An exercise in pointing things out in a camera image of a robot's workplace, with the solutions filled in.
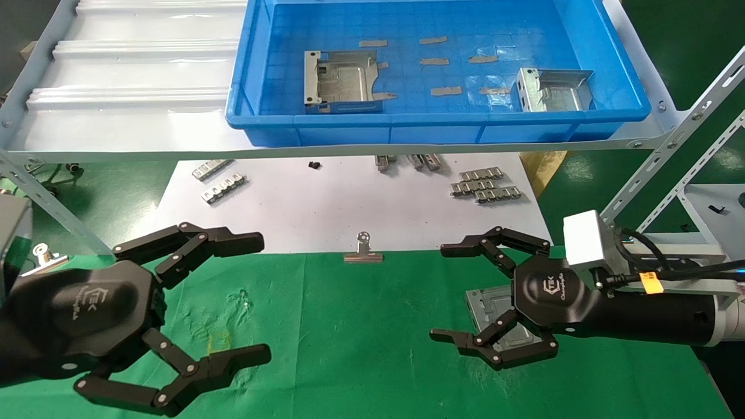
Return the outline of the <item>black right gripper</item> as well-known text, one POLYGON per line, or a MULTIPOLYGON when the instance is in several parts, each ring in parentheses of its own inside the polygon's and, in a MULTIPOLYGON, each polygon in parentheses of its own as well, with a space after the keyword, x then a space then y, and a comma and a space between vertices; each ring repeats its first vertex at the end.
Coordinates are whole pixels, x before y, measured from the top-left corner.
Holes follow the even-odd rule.
POLYGON ((556 357, 559 345, 552 335, 586 339, 593 336, 591 317, 603 294, 589 288, 564 260, 550 259, 551 244, 545 239, 496 226, 482 235, 468 235, 462 242, 442 244, 445 258, 482 255, 506 278, 512 279, 513 307, 479 334, 432 329, 430 339, 453 344, 461 356, 481 358, 495 371, 538 363, 556 357), (501 246, 531 257, 519 265, 501 246), (497 351, 493 345, 522 325, 540 338, 527 346, 497 351))

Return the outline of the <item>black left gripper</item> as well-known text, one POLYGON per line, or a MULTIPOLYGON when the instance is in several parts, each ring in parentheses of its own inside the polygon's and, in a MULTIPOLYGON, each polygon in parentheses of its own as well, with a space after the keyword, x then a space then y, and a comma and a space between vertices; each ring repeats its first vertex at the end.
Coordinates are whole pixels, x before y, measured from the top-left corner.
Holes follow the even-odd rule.
POLYGON ((25 377, 77 380, 93 404, 176 417, 202 393, 227 388, 235 374, 271 361, 266 344, 196 361, 159 329, 167 305, 154 274, 132 261, 70 268, 20 282, 20 369, 25 377), (161 389, 109 380, 148 350, 176 371, 161 389))

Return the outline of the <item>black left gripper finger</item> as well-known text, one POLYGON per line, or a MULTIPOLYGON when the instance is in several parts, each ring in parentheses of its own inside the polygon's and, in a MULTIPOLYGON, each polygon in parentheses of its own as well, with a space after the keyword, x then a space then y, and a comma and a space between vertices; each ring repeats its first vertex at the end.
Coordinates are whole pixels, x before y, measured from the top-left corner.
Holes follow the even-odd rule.
POLYGON ((118 261, 139 265, 163 259, 155 276, 161 288, 173 289, 211 257, 258 254, 263 249, 259 232, 234 234, 226 226, 201 228, 183 222, 115 245, 112 252, 118 261))

